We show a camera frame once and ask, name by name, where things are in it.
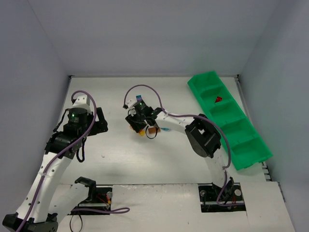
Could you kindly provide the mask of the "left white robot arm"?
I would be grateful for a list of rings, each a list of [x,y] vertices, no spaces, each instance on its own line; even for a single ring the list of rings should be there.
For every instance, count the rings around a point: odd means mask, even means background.
[[[86,177],[75,180],[69,191],[52,202],[60,179],[76,153],[84,151],[87,136],[107,132],[107,121],[100,107],[73,107],[63,131],[55,131],[48,141],[37,177],[25,200],[14,214],[7,214],[3,226],[11,232],[55,232],[62,219],[82,201],[97,194],[96,182]]]

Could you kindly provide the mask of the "brown lego brick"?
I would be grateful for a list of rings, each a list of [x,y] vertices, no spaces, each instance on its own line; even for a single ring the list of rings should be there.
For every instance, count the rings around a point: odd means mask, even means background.
[[[160,132],[160,128],[155,128],[155,127],[148,128],[149,134],[155,134],[156,132]]]

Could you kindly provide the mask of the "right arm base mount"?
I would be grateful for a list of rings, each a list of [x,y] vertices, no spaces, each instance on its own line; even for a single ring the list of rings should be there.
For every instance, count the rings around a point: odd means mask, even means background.
[[[198,185],[198,192],[202,213],[246,211],[240,183],[236,183],[227,196],[222,194],[219,204],[217,203],[217,196],[220,191],[216,192],[211,184]]]

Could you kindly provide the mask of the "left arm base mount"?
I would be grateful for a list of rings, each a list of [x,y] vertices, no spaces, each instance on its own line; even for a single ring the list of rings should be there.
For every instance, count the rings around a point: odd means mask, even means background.
[[[102,213],[102,211],[110,211],[112,204],[112,186],[97,186],[94,198],[87,202],[80,202],[74,209],[80,211],[71,211],[69,215],[94,216],[94,215],[110,215],[110,213]]]

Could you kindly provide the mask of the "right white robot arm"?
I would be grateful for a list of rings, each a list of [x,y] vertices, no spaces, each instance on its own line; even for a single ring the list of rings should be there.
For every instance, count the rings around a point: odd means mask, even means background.
[[[160,107],[153,109],[147,106],[143,100],[129,100],[123,105],[123,108],[128,113],[125,120],[137,133],[142,129],[147,130],[148,127],[154,127],[156,130],[168,128],[185,134],[193,151],[207,164],[211,173],[212,187],[217,194],[216,200],[227,202],[231,197],[234,181],[219,152],[221,148],[219,130],[205,115],[172,115],[164,112]]]

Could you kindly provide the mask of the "yellow lego plate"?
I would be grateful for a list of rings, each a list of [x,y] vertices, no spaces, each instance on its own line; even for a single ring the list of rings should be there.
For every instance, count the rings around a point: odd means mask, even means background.
[[[140,130],[139,132],[137,132],[137,134],[139,135],[139,136],[145,136],[145,130],[144,129],[142,129],[142,130]]]

